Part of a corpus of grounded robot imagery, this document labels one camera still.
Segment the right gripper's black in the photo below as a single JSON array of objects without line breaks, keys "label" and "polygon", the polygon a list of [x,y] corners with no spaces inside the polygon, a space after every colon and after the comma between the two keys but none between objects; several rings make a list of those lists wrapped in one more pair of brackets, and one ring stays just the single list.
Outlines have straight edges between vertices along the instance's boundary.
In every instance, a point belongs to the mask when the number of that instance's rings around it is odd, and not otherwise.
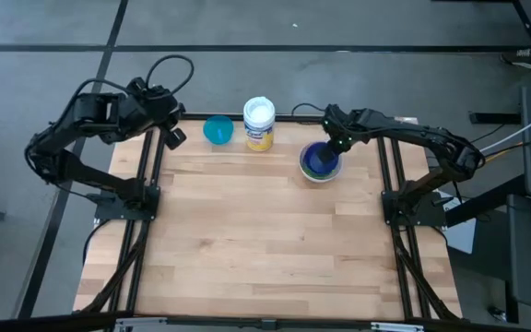
[{"label": "right gripper's black", "polygon": [[318,142],[313,145],[314,168],[335,168],[339,163],[337,153],[348,152],[356,143],[345,124],[347,119],[336,104],[328,104],[324,108],[322,127],[329,140],[327,143]]}]

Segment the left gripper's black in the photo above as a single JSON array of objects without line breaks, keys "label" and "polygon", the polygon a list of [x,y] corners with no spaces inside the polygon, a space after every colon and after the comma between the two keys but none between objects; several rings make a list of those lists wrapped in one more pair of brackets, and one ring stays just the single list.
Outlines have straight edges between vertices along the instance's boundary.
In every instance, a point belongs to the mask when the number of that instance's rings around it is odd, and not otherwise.
[{"label": "left gripper's black", "polygon": [[153,124],[164,129],[162,134],[165,146],[170,150],[177,149],[187,136],[181,128],[175,127],[185,112],[185,108],[176,100],[174,93],[163,87],[148,89],[145,97],[145,108],[148,110]]}]

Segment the short black frame bar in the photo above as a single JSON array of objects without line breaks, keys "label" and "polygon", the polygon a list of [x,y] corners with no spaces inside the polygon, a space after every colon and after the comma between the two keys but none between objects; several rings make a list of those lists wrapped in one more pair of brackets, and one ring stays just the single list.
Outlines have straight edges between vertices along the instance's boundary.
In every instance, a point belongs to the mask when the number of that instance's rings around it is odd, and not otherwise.
[{"label": "short black frame bar", "polygon": [[[212,116],[217,116],[216,113],[184,113],[181,117],[182,120],[189,121],[205,121]],[[236,113],[224,113],[224,116],[230,118],[232,121],[243,121],[242,114]],[[290,115],[290,114],[277,114],[275,120],[282,123],[315,123],[321,122],[321,115]]]}]

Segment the dark office desk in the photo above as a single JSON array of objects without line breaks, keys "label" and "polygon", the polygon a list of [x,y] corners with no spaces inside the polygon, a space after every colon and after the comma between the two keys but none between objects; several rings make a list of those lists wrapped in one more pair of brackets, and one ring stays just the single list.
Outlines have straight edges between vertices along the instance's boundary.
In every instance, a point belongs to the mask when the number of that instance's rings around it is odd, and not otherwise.
[{"label": "dark office desk", "polygon": [[531,88],[521,91],[526,130],[520,149],[523,171],[489,191],[446,212],[448,226],[482,213],[489,220],[477,227],[478,247],[465,255],[464,267],[505,280],[507,320],[518,320],[517,306],[531,306]]}]

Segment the black aluminium table rail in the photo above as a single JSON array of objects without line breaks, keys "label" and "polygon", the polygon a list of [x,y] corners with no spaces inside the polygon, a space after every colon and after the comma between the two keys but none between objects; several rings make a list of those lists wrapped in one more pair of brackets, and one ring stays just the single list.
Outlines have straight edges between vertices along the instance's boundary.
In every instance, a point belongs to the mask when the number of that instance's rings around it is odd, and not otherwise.
[{"label": "black aluminium table rail", "polygon": [[[403,167],[403,161],[400,154],[400,147],[398,144],[398,141],[395,139],[391,139],[391,150],[393,152],[393,158],[395,163],[395,173],[396,178],[398,181],[398,185],[400,189],[405,188],[405,172]],[[406,234],[407,234],[407,243],[409,248],[409,255],[414,263],[415,269],[418,272],[422,272],[422,264],[419,257],[419,248],[418,248],[418,242],[417,242],[417,235],[415,232],[415,228],[413,226],[413,223],[409,220],[408,216],[406,216]],[[421,312],[421,316],[423,318],[431,318],[431,308],[430,303],[428,301],[428,298],[423,293],[422,288],[417,284],[418,289],[418,297],[419,297],[419,309]]]},{"label": "black aluminium table rail", "polygon": [[[150,151],[150,147],[152,143],[152,137],[153,137],[153,131],[152,130],[147,131],[145,134],[142,151],[141,151],[141,155],[139,158],[139,164],[137,167],[136,177],[142,181],[145,181],[145,174],[146,174],[147,164],[148,164],[148,155],[149,155],[149,151]],[[132,244],[134,227],[135,227],[135,222],[132,219],[129,219],[125,223],[124,236],[123,236],[123,240],[121,244],[120,255],[119,255],[119,259],[117,263],[117,269],[120,269],[121,267],[124,266],[124,261],[126,257],[128,256],[128,253],[130,251],[130,247]],[[119,303],[119,298],[121,294],[122,284],[123,284],[123,278],[120,278],[109,299],[109,303],[108,303],[109,312],[114,312],[118,309],[118,303]]]},{"label": "black aluminium table rail", "polygon": [[391,243],[394,249],[395,254],[395,268],[397,275],[397,284],[400,295],[400,301],[403,310],[403,316],[405,319],[408,319],[412,315],[411,300],[409,295],[409,287],[407,285],[407,273],[403,262],[400,259],[400,251],[396,244],[397,240],[400,240],[400,231],[398,229],[397,223],[394,221],[394,213],[389,203],[387,197],[393,191],[391,174],[389,170],[389,163],[387,159],[386,146],[384,138],[380,137],[377,139],[378,154],[380,161],[380,169],[382,173],[383,180],[383,191],[381,192],[381,199],[383,205],[383,215],[386,225],[389,227],[391,233]]},{"label": "black aluminium table rail", "polygon": [[158,186],[160,167],[162,163],[162,156],[164,152],[164,139],[165,132],[160,129],[159,139],[154,155],[153,166],[151,170],[150,188],[153,190],[153,194],[156,198],[155,210],[151,219],[143,220],[141,223],[140,232],[136,243],[138,244],[138,255],[136,257],[135,264],[133,266],[133,273],[131,277],[131,283],[129,287],[128,297],[126,301],[126,309],[134,311],[136,308],[136,300],[138,296],[138,289],[142,275],[142,268],[144,263],[144,257],[147,247],[149,229],[151,221],[156,217],[159,207],[160,187]]}]

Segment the blue plastic cup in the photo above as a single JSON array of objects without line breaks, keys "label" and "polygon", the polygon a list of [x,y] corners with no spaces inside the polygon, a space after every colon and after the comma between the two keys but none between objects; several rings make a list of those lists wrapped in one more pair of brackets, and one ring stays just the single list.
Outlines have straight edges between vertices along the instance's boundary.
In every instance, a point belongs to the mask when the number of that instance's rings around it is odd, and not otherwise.
[{"label": "blue plastic cup", "polygon": [[232,138],[233,131],[232,120],[224,115],[210,116],[203,126],[206,139],[214,145],[227,144]]}]

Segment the long black frame bar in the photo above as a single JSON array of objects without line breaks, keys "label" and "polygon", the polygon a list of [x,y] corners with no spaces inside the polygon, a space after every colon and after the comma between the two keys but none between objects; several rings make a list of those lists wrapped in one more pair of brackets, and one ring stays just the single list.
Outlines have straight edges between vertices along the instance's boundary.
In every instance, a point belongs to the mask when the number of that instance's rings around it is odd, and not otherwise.
[{"label": "long black frame bar", "polygon": [[0,332],[92,332],[114,328],[115,321],[130,317],[166,317],[168,325],[174,326],[225,326],[256,328],[275,331],[284,328],[324,328],[371,330],[371,322],[405,323],[424,326],[425,332],[531,332],[531,328],[494,326],[460,321],[411,318],[403,321],[336,320],[336,319],[281,319],[281,318],[235,318],[200,317],[189,315],[135,316],[131,312],[64,314],[30,318],[0,320]]}]

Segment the dark blue bowl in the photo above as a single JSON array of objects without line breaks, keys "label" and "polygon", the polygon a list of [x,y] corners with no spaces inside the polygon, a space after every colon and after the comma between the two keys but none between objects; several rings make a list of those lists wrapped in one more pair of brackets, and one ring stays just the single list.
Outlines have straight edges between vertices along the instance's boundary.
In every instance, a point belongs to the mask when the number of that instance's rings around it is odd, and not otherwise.
[{"label": "dark blue bowl", "polygon": [[301,156],[301,167],[312,177],[326,177],[338,166],[339,156],[326,142],[314,142]]}]

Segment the white paper sheet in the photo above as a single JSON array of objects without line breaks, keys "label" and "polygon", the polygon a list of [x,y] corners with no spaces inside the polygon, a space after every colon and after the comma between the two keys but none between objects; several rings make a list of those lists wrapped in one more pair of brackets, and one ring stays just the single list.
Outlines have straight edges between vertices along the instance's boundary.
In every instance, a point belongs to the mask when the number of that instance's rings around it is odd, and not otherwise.
[{"label": "white paper sheet", "polygon": [[[461,201],[455,196],[451,196],[442,191],[439,191],[438,194],[441,198],[450,198],[450,201],[443,205],[445,211],[454,209],[461,204]],[[473,252],[476,223],[476,219],[469,219],[463,223],[444,229],[442,233],[445,235],[447,245],[450,248],[470,255]]]}]

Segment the silver metal bracket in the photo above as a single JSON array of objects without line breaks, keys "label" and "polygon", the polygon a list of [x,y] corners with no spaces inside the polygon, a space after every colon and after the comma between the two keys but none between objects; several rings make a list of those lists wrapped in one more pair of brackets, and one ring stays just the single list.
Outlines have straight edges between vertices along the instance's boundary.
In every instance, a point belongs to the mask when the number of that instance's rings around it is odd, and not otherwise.
[{"label": "silver metal bracket", "polygon": [[371,331],[376,332],[425,332],[424,326],[405,323],[371,322]]},{"label": "silver metal bracket", "polygon": [[138,327],[164,326],[168,323],[166,317],[130,317],[115,321],[116,332],[133,332]]}]

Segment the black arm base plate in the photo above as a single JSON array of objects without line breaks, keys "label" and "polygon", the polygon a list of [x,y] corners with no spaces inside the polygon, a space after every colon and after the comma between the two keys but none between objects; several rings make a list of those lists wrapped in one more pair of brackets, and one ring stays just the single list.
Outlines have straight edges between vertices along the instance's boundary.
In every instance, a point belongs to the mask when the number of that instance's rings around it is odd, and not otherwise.
[{"label": "black arm base plate", "polygon": [[407,202],[397,191],[381,192],[383,216],[389,225],[442,227],[446,225],[443,206],[449,201],[437,192]]},{"label": "black arm base plate", "polygon": [[102,191],[98,200],[96,219],[126,219],[151,220],[157,215],[160,197],[158,186],[146,186],[146,196],[143,203],[125,203],[116,194]]}]

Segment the Lysol wipes canister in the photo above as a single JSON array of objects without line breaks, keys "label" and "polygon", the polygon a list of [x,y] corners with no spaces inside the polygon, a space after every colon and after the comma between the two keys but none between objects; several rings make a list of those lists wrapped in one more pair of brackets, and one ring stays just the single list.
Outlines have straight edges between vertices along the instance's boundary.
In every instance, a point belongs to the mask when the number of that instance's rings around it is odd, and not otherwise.
[{"label": "Lysol wipes canister", "polygon": [[246,142],[255,151],[266,151],[273,146],[276,109],[267,97],[253,97],[243,106]]}]

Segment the green bowl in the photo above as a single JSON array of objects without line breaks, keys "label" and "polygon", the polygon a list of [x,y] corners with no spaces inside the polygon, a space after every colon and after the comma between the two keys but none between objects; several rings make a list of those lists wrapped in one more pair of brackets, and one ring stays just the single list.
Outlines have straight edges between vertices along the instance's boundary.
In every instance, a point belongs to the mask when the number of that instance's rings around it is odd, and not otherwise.
[{"label": "green bowl", "polygon": [[340,174],[343,167],[342,163],[340,157],[323,162],[317,153],[303,153],[300,156],[301,171],[313,182],[322,183],[333,180]]}]

